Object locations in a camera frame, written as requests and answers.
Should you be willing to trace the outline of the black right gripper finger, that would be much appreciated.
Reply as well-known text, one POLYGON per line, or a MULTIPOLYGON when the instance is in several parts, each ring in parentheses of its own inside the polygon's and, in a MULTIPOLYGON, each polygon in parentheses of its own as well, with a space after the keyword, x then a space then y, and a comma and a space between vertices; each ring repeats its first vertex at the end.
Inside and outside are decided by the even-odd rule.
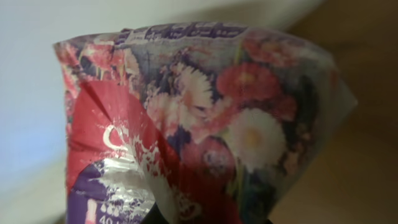
POLYGON ((169 224, 161 214, 157 204, 155 203, 149 213, 143 218, 141 224, 169 224))

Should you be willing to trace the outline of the purple red tissue pack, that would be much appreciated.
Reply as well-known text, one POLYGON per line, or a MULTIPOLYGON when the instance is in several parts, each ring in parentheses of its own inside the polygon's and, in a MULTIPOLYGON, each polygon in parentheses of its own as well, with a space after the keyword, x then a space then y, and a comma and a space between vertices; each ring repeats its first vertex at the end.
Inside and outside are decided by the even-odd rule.
POLYGON ((57 42, 67 223, 268 223, 356 106, 329 53, 274 30, 162 24, 57 42))

